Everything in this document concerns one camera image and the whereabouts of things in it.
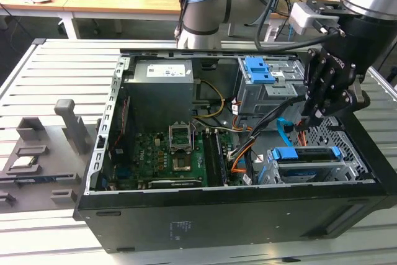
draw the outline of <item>sticker label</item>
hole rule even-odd
[[[17,182],[21,182],[21,183],[23,183],[23,182],[35,182],[35,180],[34,179],[18,179]]]
[[[193,222],[190,220],[185,222],[171,222],[169,223],[169,239],[181,240],[191,235]]]
[[[271,71],[270,72],[273,77],[284,77],[284,74],[282,71]]]
[[[263,155],[258,155],[254,160],[254,163],[263,163],[263,161],[264,161]]]
[[[252,179],[249,178],[247,174],[244,174],[243,180],[244,180],[244,182],[245,182],[247,185],[249,185],[249,186],[252,184]]]
[[[184,77],[185,65],[148,65],[147,77]]]
[[[237,105],[231,105],[231,111],[234,115],[238,115],[238,106]]]

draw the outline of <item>robot end effector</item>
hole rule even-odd
[[[363,109],[370,99],[360,88],[368,68],[397,36],[397,0],[341,0],[295,3],[289,23],[298,34],[317,30],[339,36],[308,50],[304,84],[305,121],[298,130],[318,125],[323,116]]]

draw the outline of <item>yellow wire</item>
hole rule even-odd
[[[214,85],[212,85],[211,83],[209,83],[206,80],[201,80],[201,81],[206,83],[206,84],[208,84],[209,86],[211,86],[213,88],[213,90],[216,91],[216,93],[221,98],[221,106],[220,106],[219,110],[217,110],[215,113],[208,114],[208,115],[198,115],[198,116],[195,116],[193,118],[211,118],[211,117],[217,116],[219,113],[222,112],[222,110],[223,110],[223,108],[225,106],[225,98],[223,98],[222,93]]]

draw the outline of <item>wooden desk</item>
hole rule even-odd
[[[177,20],[179,0],[51,0],[43,4],[27,4],[21,0],[0,0],[15,16],[59,17],[63,20],[69,38],[79,38],[76,18],[114,19],[116,31],[121,32],[120,19]],[[287,12],[285,1],[279,1],[278,10]],[[0,15],[7,13],[0,8]],[[267,38],[275,36],[285,17],[271,14]],[[230,36],[234,25],[230,25]]]
[[[67,0],[65,11],[179,15],[179,0]]]
[[[45,3],[29,4],[22,0],[0,0],[6,9],[23,9],[35,11],[63,11],[63,6],[67,0],[51,0]]]

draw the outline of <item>black computer case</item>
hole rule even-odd
[[[178,51],[181,53],[169,51],[165,57],[246,55]],[[143,53],[157,58],[157,53],[152,52],[130,50],[123,55],[131,61]],[[117,72],[124,66],[119,62],[117,67],[120,69],[115,71],[115,82],[120,80]],[[125,70],[131,73],[128,65]],[[338,237],[368,214],[397,203],[397,174],[353,113],[336,119],[339,125],[332,129],[343,131],[354,144],[370,169],[363,179],[373,179],[375,183],[147,193],[142,190],[97,195],[86,189],[76,207],[75,218],[80,216],[87,223],[107,253]],[[98,156],[93,155],[93,159],[98,160]]]

